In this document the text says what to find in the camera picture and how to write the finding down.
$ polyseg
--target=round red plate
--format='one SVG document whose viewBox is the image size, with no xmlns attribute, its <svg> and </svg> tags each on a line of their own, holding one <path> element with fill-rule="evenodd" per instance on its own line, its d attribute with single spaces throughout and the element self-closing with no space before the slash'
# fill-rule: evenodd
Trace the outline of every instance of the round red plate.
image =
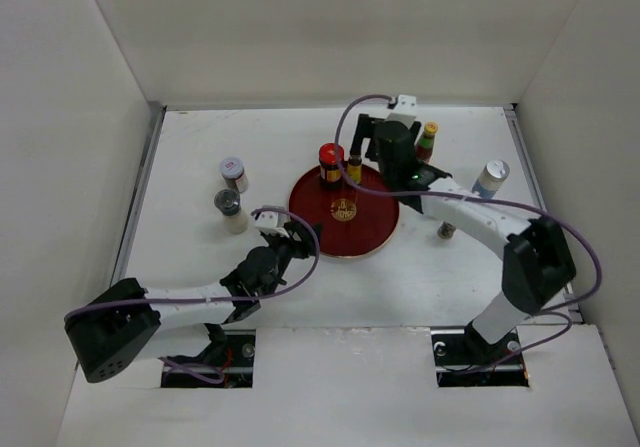
<svg viewBox="0 0 640 447">
<path fill-rule="evenodd" d="M 388 189 L 380 173 L 362 166 L 362 185 Z M 339 190 L 320 185 L 320 167 L 311 169 L 296 183 L 289 210 L 311 224 L 323 225 L 320 252 L 333 257 L 357 257 L 384 245 L 398 224 L 400 207 L 391 197 L 363 194 L 343 182 Z"/>
</svg>

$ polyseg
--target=blue label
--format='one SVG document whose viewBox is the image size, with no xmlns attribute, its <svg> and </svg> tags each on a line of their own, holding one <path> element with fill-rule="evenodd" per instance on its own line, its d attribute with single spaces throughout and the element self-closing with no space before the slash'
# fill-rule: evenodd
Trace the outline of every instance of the blue label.
<svg viewBox="0 0 640 447">
<path fill-rule="evenodd" d="M 493 196 L 496 195 L 497 190 L 487 190 L 482 187 L 482 185 L 480 185 L 480 182 L 476 180 L 476 183 L 473 184 L 473 187 L 471 188 L 471 192 L 473 192 L 474 194 L 478 194 L 483 199 L 493 199 Z"/>
</svg>

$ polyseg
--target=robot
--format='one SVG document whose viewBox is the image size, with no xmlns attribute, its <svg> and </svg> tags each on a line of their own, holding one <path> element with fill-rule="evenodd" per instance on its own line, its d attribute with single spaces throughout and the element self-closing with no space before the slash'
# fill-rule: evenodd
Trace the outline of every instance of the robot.
<svg viewBox="0 0 640 447">
<path fill-rule="evenodd" d="M 466 325 L 460 339 L 470 365 L 488 364 L 503 355 L 515 327 L 539 313 L 575 277 L 575 265 L 562 228 L 550 218 L 526 219 L 464 199 L 411 195 L 435 191 L 474 197 L 447 172 L 416 159 L 420 123 L 415 122 L 415 105 L 415 97 L 398 96 L 387 106 L 386 118 L 361 114 L 350 154 L 361 155 L 369 139 L 366 157 L 378 163 L 387 188 L 407 194 L 397 197 L 399 202 L 455 225 L 503 261 L 501 291 Z M 153 289 L 134 278 L 123 279 L 89 304 L 115 301 L 121 307 L 78 309 L 68 315 L 65 330 L 87 381 L 103 382 L 132 362 L 150 358 L 219 367 L 216 359 L 227 345 L 222 326 L 256 312 L 261 298 L 285 284 L 283 276 L 293 259 L 319 255 L 311 232 L 281 213 L 260 213 L 255 227 L 267 246 L 252 249 L 215 284 Z M 319 237 L 322 227 L 313 229 Z M 236 300 L 216 300 L 228 297 Z M 173 302 L 194 298 L 202 302 Z"/>
</svg>

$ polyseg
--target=white wall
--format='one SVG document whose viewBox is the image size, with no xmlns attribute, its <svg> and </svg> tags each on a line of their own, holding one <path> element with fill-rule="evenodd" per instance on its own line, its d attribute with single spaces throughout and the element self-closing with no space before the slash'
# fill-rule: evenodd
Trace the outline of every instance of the white wall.
<svg viewBox="0 0 640 447">
<path fill-rule="evenodd" d="M 549 208 L 579 227 L 602 257 L 602 291 L 584 308 L 610 347 L 636 431 L 639 99 L 640 0 L 580 0 L 518 107 Z M 578 260 L 576 287 L 584 291 L 592 269 L 582 253 Z"/>
<path fill-rule="evenodd" d="M 98 0 L 148 99 L 515 102 L 576 0 Z"/>
<path fill-rule="evenodd" d="M 55 443 L 149 109 L 93 0 L 0 0 L 0 445 Z"/>
</svg>

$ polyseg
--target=cable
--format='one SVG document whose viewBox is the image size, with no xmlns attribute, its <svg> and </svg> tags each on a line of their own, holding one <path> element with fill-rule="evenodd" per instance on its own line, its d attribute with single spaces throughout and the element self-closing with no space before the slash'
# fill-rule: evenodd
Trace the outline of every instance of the cable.
<svg viewBox="0 0 640 447">
<path fill-rule="evenodd" d="M 198 379 L 199 381 L 205 382 L 207 384 L 220 385 L 221 383 L 224 382 L 224 377 L 225 377 L 224 374 L 220 371 L 220 369 L 217 369 L 216 367 L 211 367 L 210 365 L 205 365 L 205 364 L 178 364 L 177 362 L 174 362 L 173 360 L 169 360 L 166 357 L 158 357 L 158 360 L 161 360 L 162 362 L 164 362 L 165 365 L 168 365 L 169 367 L 171 367 L 169 371 L 165 372 L 162 375 L 163 380 L 172 371 L 181 370 L 182 372 L 190 375 L 194 379 Z M 208 369 L 213 369 L 213 372 L 217 375 L 217 378 L 211 379 L 202 374 L 199 374 L 198 372 L 193 370 L 193 367 L 207 367 Z"/>
<path fill-rule="evenodd" d="M 347 118 L 347 115 L 349 114 L 349 112 L 359 103 L 364 102 L 366 100 L 372 100 L 372 99 L 380 99 L 380 100 L 385 100 L 387 102 L 391 102 L 393 101 L 393 97 L 389 96 L 389 95 L 384 95 L 384 94 L 369 94 L 369 95 L 364 95 L 362 97 L 358 97 L 357 99 L 353 100 L 349 105 L 347 105 L 347 107 L 345 108 L 344 112 L 342 113 L 342 116 L 340 117 L 340 121 L 338 122 L 338 127 L 336 128 L 336 135 L 335 135 L 335 139 L 334 139 L 334 143 L 336 146 L 340 145 L 340 132 L 342 131 L 342 126 L 344 125 L 344 121 Z M 560 225 L 562 228 L 564 228 L 567 232 L 569 232 L 578 242 L 580 242 L 580 244 L 584 247 L 584 249 L 587 251 L 587 253 L 589 254 L 589 256 L 591 257 L 591 260 L 593 261 L 593 266 L 595 268 L 595 274 L 596 274 L 596 279 L 595 282 L 593 284 L 593 287 L 591 287 L 591 289 L 589 289 L 587 292 L 585 292 L 582 295 L 579 295 L 571 300 L 568 300 L 566 302 L 561 302 L 559 304 L 553 305 L 551 307 L 547 307 L 546 309 L 543 309 L 540 311 L 540 313 L 538 315 L 555 315 L 558 317 L 562 317 L 565 320 L 567 320 L 567 326 L 561 330 L 560 332 L 553 334 L 549 337 L 547 337 L 546 339 L 542 339 L 539 340 L 537 342 L 534 342 L 533 344 L 527 345 L 523 348 L 521 348 L 520 350 L 514 351 L 509 355 L 504 356 L 503 358 L 501 358 L 500 360 L 494 362 L 493 364 L 490 364 L 486 367 L 477 367 L 475 369 L 470 369 L 470 370 L 464 370 L 463 372 L 459 372 L 459 375 L 463 375 L 463 374 L 472 374 L 475 372 L 481 372 L 485 369 L 488 368 L 492 368 L 496 365 L 501 364 L 502 362 L 505 362 L 506 360 L 511 359 L 512 357 L 521 354 L 522 352 L 532 349 L 534 347 L 537 347 L 539 345 L 545 344 L 547 342 L 550 342 L 554 339 L 557 339 L 558 337 L 560 337 L 561 335 L 564 335 L 565 333 L 567 333 L 569 331 L 569 329 L 571 329 L 571 326 L 573 325 L 572 320 L 564 315 L 561 314 L 559 312 L 553 312 L 555 309 L 559 309 L 561 307 L 566 307 L 568 305 L 573 305 L 573 304 L 577 304 L 578 302 L 582 302 L 583 300 L 586 300 L 590 297 L 592 297 L 593 295 L 596 294 L 596 292 L 598 292 L 598 290 L 600 289 L 600 285 L 602 284 L 602 265 L 600 264 L 600 259 L 598 258 L 598 255 L 596 254 L 595 250 L 593 249 L 593 247 L 591 246 L 591 244 L 589 244 L 589 242 L 587 241 L 587 239 L 584 238 L 584 236 L 578 232 L 574 227 L 572 227 L 571 225 L 569 225 L 568 223 L 566 223 L 565 221 L 563 221 L 562 219 L 546 212 L 543 209 L 539 209 L 537 207 L 533 207 L 531 205 L 527 205 L 527 204 L 522 204 L 520 202 L 512 202 L 509 200 L 498 200 L 498 199 L 483 199 L 481 197 L 467 197 L 466 195 L 462 195 L 462 194 L 454 194 L 451 192 L 435 192 L 432 190 L 425 190 L 425 191 L 402 191 L 402 192 L 382 192 L 379 190 L 372 190 L 372 189 L 367 189 L 366 187 L 362 187 L 361 185 L 358 185 L 357 183 L 355 183 L 347 174 L 344 166 L 342 165 L 342 162 L 340 162 L 340 158 L 339 158 L 339 149 L 334 149 L 335 153 L 336 153 L 336 164 L 338 165 L 338 168 L 340 169 L 340 172 L 342 174 L 342 178 L 345 180 L 345 182 L 347 184 L 349 184 L 351 187 L 353 187 L 356 190 L 359 190 L 360 192 L 366 193 L 366 194 L 371 194 L 371 195 L 377 195 L 380 197 L 406 197 L 406 196 L 415 196 L 415 195 L 420 195 L 420 196 L 431 196 L 431 197 L 444 197 L 444 198 L 449 198 L 449 199 L 458 199 L 458 200 L 462 200 L 464 202 L 473 202 L 473 203 L 478 203 L 478 204 L 494 204 L 494 205 L 504 205 L 506 207 L 515 207 L 517 209 L 522 209 L 522 210 L 526 210 L 529 212 L 533 212 L 535 214 L 538 215 L 543 215 L 546 216 L 548 218 L 550 218 L 551 220 L 555 221 L 558 223 L 558 225 Z"/>
<path fill-rule="evenodd" d="M 388 102 L 391 102 L 393 100 L 393 98 L 388 96 L 388 95 L 370 94 L 370 95 L 364 95 L 364 96 L 359 97 L 359 98 L 355 99 L 354 101 L 352 101 L 345 108 L 344 112 L 342 113 L 342 116 L 340 117 L 340 121 L 338 122 L 338 127 L 336 128 L 336 135 L 335 135 L 335 140 L 334 140 L 336 145 L 339 145 L 340 132 L 342 131 L 342 126 L 343 126 L 344 121 L 345 121 L 347 115 L 349 114 L 349 112 L 356 105 L 358 105 L 359 103 L 364 102 L 365 100 L 370 100 L 370 99 L 381 99 L 381 100 L 386 100 Z M 472 203 L 477 203 L 477 204 L 504 205 L 506 207 L 514 207 L 514 208 L 517 208 L 517 209 L 527 210 L 529 212 L 533 212 L 533 213 L 538 214 L 538 215 L 543 215 L 543 216 L 546 216 L 546 217 L 550 218 L 554 222 L 557 222 L 558 225 L 560 225 L 567 232 L 569 232 L 582 245 L 582 247 L 584 247 L 584 249 L 587 251 L 587 253 L 589 254 L 589 257 L 591 257 L 591 260 L 593 261 L 593 266 L 595 268 L 595 274 L 596 274 L 596 280 L 595 280 L 595 282 L 593 284 L 593 287 L 591 287 L 591 289 L 589 289 L 584 294 L 579 295 L 577 297 L 574 297 L 573 299 L 568 300 L 566 302 L 561 302 L 561 303 L 553 305 L 551 307 L 547 307 L 546 309 L 541 310 L 541 313 L 551 312 L 551 311 L 553 311 L 555 309 L 566 307 L 568 305 L 577 304 L 578 302 L 582 302 L 583 300 L 587 300 L 588 298 L 593 297 L 596 294 L 596 292 L 598 292 L 598 290 L 600 289 L 600 285 L 602 284 L 602 265 L 600 263 L 600 259 L 598 258 L 598 255 L 596 254 L 595 250 L 593 249 L 591 244 L 589 244 L 587 239 L 585 239 L 584 236 L 580 232 L 578 232 L 570 224 L 566 223 L 564 220 L 556 217 L 555 215 L 550 214 L 549 212 L 547 212 L 547 211 L 545 211 L 543 209 L 539 209 L 537 207 L 533 207 L 533 206 L 527 205 L 527 204 L 522 204 L 520 202 L 512 202 L 510 200 L 483 199 L 481 197 L 467 197 L 466 195 L 462 195 L 462 194 L 454 194 L 454 193 L 451 193 L 451 192 L 435 192 L 435 191 L 432 191 L 432 190 L 402 191 L 402 192 L 382 192 L 382 191 L 379 191 L 379 190 L 367 189 L 366 187 L 362 187 L 361 185 L 356 184 L 349 177 L 349 175 L 347 174 L 345 168 L 342 165 L 342 162 L 340 162 L 340 159 L 338 157 L 338 149 L 334 149 L 334 150 L 336 152 L 336 162 L 337 162 L 338 168 L 340 169 L 340 172 L 342 173 L 342 177 L 344 178 L 345 182 L 347 182 L 347 184 L 349 184 L 354 189 L 359 190 L 360 192 L 364 192 L 366 194 L 377 195 L 377 196 L 380 196 L 380 197 L 406 197 L 406 196 L 415 196 L 415 195 L 423 196 L 424 195 L 424 196 L 430 196 L 430 197 L 444 197 L 444 198 L 449 198 L 449 199 L 458 199 L 458 200 L 462 200 L 462 201 L 465 201 L 465 202 L 472 202 Z"/>
<path fill-rule="evenodd" d="M 84 307 L 80 307 L 79 309 L 72 310 L 67 315 L 64 316 L 64 321 L 67 322 L 69 319 L 76 317 L 78 315 L 88 314 L 90 312 L 96 312 L 99 310 L 105 309 L 117 309 L 122 307 L 130 307 L 133 305 L 149 305 L 149 304 L 173 304 L 173 305 L 194 305 L 194 304 L 206 304 L 209 302 L 255 302 L 256 300 L 267 300 L 274 299 L 276 297 L 280 297 L 288 292 L 291 292 L 293 289 L 299 287 L 304 282 L 307 281 L 311 274 L 316 270 L 318 266 L 318 261 L 320 259 L 320 240 L 316 235 L 316 232 L 313 230 L 313 227 L 293 212 L 289 212 L 286 209 L 282 209 L 279 207 L 261 207 L 259 209 L 251 212 L 251 215 L 257 215 L 261 212 L 277 212 L 279 214 L 284 214 L 289 216 L 290 218 L 297 220 L 302 224 L 302 226 L 309 231 L 311 234 L 311 238 L 313 239 L 313 244 L 315 248 L 315 256 L 313 258 L 313 264 L 307 271 L 307 273 L 302 276 L 300 280 L 286 289 L 282 289 L 278 292 L 274 292 L 272 294 L 265 295 L 257 295 L 254 297 L 240 297 L 240 296 L 229 296 L 229 297 L 210 297 L 210 298 L 194 298 L 194 299 L 129 299 L 129 300 L 116 300 L 113 302 L 103 302 L 99 304 L 89 304 Z"/>
</svg>

